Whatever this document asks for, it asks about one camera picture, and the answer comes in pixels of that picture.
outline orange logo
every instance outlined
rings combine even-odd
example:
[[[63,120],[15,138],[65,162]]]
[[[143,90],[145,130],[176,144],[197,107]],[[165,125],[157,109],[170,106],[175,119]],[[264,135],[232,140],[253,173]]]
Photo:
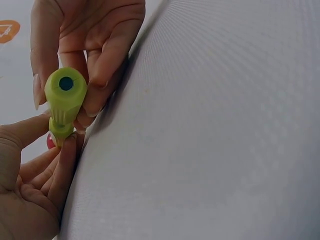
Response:
[[[20,24],[13,20],[0,20],[0,44],[11,41],[20,30]]]

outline gray fabric surface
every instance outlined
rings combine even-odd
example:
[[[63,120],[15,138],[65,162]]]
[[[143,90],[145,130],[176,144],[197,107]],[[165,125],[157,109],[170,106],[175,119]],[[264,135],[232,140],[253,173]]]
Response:
[[[170,1],[92,130],[60,239],[320,239],[319,14]]]

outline green plastic object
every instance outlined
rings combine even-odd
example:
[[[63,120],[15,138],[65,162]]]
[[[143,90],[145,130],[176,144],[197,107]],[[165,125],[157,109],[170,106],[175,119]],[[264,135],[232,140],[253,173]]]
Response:
[[[44,87],[51,113],[49,131],[54,144],[61,147],[74,132],[73,122],[87,93],[87,83],[80,72],[63,67],[53,72]]]

